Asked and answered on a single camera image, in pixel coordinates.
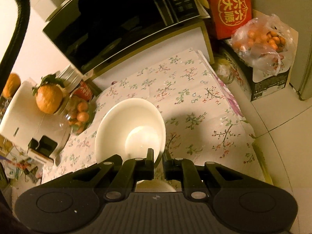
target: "floral tablecloth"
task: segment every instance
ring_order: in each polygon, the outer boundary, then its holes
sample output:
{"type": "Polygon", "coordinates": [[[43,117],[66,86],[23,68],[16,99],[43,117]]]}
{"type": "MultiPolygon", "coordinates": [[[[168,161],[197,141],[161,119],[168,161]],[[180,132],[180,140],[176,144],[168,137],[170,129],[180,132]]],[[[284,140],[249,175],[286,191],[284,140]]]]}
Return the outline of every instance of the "floral tablecloth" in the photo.
{"type": "MultiPolygon", "coordinates": [[[[96,101],[92,124],[79,136],[70,136],[60,164],[44,167],[42,182],[96,163],[94,144],[101,120],[115,104],[132,97],[158,108],[166,123],[165,147],[173,158],[197,165],[218,162],[264,181],[252,148],[253,128],[202,53],[187,49],[106,89],[96,101]]],[[[163,180],[161,164],[155,178],[163,180]]]]}

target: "white bowl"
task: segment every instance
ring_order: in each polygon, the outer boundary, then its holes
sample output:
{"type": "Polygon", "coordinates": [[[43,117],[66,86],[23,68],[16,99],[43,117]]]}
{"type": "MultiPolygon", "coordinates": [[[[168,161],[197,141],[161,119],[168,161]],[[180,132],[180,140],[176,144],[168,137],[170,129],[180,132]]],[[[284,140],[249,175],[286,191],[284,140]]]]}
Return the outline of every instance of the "white bowl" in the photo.
{"type": "Polygon", "coordinates": [[[114,154],[123,161],[146,158],[152,148],[156,168],[165,144],[166,127],[158,109],[142,98],[130,98],[116,104],[101,121],[95,139],[96,161],[114,154]]]}

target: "screw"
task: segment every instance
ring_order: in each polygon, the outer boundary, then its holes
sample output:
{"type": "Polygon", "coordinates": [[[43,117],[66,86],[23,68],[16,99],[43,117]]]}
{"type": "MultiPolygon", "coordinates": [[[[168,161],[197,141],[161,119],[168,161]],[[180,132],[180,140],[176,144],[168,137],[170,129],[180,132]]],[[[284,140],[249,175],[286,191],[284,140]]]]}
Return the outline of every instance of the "screw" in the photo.
{"type": "Polygon", "coordinates": [[[199,200],[205,198],[207,195],[204,192],[196,191],[191,193],[191,196],[193,199],[199,200]]]}
{"type": "Polygon", "coordinates": [[[119,193],[117,191],[108,192],[106,194],[106,197],[108,199],[111,199],[111,200],[116,200],[116,199],[119,199],[121,197],[121,193],[119,193]]]}

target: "refrigerator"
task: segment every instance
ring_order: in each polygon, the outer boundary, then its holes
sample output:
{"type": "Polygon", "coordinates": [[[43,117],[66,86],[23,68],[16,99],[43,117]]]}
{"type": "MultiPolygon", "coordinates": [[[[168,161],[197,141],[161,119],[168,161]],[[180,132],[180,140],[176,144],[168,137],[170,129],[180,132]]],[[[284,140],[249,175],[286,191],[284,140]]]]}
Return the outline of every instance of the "refrigerator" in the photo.
{"type": "Polygon", "coordinates": [[[312,0],[252,0],[253,9],[278,15],[298,31],[299,40],[290,84],[301,99],[312,97],[312,0]]]}

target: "black cable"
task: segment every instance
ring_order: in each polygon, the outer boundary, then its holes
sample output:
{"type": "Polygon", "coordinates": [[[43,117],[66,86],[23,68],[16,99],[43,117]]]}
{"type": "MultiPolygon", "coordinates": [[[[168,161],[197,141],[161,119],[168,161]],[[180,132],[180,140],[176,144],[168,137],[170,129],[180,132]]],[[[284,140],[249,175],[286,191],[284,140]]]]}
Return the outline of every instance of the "black cable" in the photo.
{"type": "Polygon", "coordinates": [[[0,62],[0,93],[7,82],[18,53],[21,49],[30,15],[29,0],[15,0],[18,6],[18,19],[9,46],[0,62]]]}

